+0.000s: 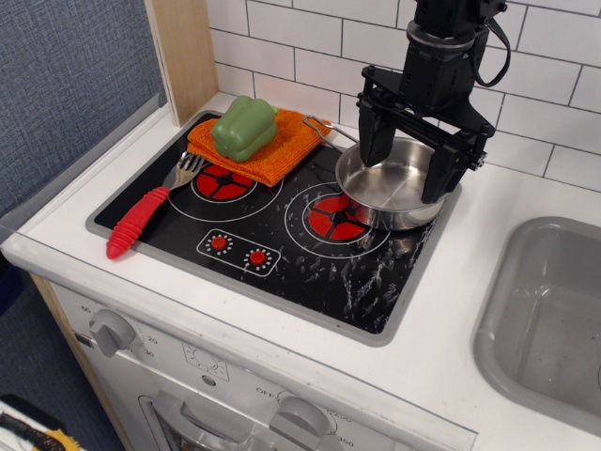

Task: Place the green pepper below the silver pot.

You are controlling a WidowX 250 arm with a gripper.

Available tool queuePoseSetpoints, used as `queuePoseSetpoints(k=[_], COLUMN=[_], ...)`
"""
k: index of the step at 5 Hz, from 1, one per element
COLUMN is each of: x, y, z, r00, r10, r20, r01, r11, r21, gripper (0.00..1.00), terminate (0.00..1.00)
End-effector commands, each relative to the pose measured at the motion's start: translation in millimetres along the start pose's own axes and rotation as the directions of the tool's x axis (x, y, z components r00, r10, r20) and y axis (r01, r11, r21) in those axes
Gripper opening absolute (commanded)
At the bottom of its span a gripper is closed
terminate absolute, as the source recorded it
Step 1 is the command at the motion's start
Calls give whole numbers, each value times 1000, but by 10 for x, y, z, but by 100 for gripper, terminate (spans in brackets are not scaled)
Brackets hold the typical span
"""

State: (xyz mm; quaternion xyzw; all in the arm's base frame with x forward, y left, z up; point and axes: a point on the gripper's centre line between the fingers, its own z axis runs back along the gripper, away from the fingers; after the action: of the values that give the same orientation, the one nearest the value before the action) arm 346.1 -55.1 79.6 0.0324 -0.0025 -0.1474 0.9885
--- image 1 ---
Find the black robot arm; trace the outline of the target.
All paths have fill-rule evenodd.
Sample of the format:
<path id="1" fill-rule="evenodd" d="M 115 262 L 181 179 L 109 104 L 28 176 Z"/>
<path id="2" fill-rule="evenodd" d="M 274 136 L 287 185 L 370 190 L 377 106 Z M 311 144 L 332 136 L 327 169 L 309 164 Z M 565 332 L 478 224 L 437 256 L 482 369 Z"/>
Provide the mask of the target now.
<path id="1" fill-rule="evenodd" d="M 433 204 L 452 192 L 464 173 L 479 168 L 494 126 L 470 103 L 476 85 L 492 87 L 479 69 L 489 35 L 508 38 L 495 21 L 503 1 L 420 1 L 408 24 L 404 68 L 396 73 L 367 66 L 358 96 L 360 155 L 368 166 L 391 153 L 401 131 L 432 148 L 422 201 Z"/>

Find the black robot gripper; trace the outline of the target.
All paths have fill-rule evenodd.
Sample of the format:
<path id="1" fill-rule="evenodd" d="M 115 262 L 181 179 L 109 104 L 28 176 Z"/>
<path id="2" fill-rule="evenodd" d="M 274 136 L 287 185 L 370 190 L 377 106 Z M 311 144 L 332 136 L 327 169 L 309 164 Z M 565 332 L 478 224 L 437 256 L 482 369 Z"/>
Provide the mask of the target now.
<path id="1" fill-rule="evenodd" d="M 362 70 L 359 100 L 360 156 L 367 167 L 385 160 L 395 132 L 434 149 L 422 201 L 437 203 L 452 192 L 467 169 L 484 162 L 492 125 L 470 104 L 475 83 L 471 50 L 409 44 L 402 72 L 370 65 Z"/>

